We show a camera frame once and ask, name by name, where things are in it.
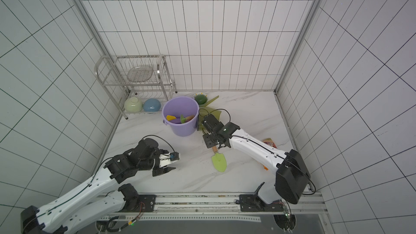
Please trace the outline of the light green trowel wooden handle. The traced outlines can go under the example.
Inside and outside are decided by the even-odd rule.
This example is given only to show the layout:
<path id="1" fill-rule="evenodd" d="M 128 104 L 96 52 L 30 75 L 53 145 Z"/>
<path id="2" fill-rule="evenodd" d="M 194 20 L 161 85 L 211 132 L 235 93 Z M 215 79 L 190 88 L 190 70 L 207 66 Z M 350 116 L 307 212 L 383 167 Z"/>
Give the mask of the light green trowel wooden handle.
<path id="1" fill-rule="evenodd" d="M 212 160 L 214 168 L 218 172 L 225 172 L 227 168 L 227 162 L 224 157 L 224 154 L 219 153 L 218 148 L 216 146 L 212 147 L 212 150 L 214 152 L 214 155 L 211 157 L 211 160 Z"/>

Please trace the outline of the bright green trowel yellow handle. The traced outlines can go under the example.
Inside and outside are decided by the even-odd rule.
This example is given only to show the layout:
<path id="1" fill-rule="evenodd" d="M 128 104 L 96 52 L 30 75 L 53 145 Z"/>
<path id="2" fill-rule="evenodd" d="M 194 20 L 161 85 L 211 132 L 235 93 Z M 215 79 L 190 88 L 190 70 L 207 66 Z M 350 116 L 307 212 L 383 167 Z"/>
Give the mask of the bright green trowel yellow handle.
<path id="1" fill-rule="evenodd" d="M 193 118 L 194 118 L 195 116 L 194 115 L 190 115 L 190 116 L 187 116 L 187 117 L 185 117 L 185 116 L 183 116 L 183 115 L 181 115 L 181 119 L 186 119 L 187 120 L 187 122 L 189 122 L 189 121 L 191 121 Z"/>

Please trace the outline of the purple plastic bucket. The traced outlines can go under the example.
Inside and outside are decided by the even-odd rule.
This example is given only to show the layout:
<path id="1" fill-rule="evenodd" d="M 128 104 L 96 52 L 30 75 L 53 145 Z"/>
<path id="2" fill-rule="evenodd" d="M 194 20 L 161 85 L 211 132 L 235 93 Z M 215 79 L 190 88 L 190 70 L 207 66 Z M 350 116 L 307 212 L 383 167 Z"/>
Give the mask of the purple plastic bucket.
<path id="1" fill-rule="evenodd" d="M 199 105 L 188 96 L 169 100 L 162 108 L 163 122 L 179 137 L 188 137 L 197 129 Z"/>

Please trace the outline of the yellow toy shovel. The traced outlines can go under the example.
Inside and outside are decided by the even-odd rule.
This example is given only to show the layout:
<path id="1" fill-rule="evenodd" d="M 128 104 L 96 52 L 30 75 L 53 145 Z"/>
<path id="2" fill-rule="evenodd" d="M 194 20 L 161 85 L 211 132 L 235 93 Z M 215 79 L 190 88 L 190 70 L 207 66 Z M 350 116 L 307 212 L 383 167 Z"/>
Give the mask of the yellow toy shovel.
<path id="1" fill-rule="evenodd" d="M 176 119 L 176 117 L 175 117 L 175 116 L 172 116 L 172 115 L 167 115 L 167 116 L 166 116 L 166 119 L 167 119 L 168 121 L 172 121 L 172 120 Z"/>

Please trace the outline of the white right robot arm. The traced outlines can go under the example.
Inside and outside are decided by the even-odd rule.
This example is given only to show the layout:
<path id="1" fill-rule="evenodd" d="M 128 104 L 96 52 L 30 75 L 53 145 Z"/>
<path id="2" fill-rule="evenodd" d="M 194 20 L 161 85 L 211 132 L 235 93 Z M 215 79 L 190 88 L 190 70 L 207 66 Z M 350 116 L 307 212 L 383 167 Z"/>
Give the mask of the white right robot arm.
<path id="1" fill-rule="evenodd" d="M 223 124 L 212 114 L 201 120 L 208 131 L 203 135 L 208 148 L 226 146 L 250 156 L 275 175 L 275 191 L 279 199 L 297 204 L 310 183 L 310 173 L 302 156 L 292 149 L 285 152 L 254 138 L 233 122 Z"/>

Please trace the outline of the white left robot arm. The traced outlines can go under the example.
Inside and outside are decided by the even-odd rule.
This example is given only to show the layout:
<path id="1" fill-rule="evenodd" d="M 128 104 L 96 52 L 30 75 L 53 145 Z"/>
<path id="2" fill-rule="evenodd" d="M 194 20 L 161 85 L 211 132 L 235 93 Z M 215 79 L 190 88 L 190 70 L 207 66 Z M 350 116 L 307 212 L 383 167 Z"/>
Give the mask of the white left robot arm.
<path id="1" fill-rule="evenodd" d="M 104 160 L 92 177 L 60 198 L 24 209 L 21 233 L 72 234 L 108 214 L 151 211 L 149 202 L 125 181 L 139 171 L 151 171 L 154 177 L 166 174 L 179 159 L 178 152 L 144 138 L 135 148 Z"/>

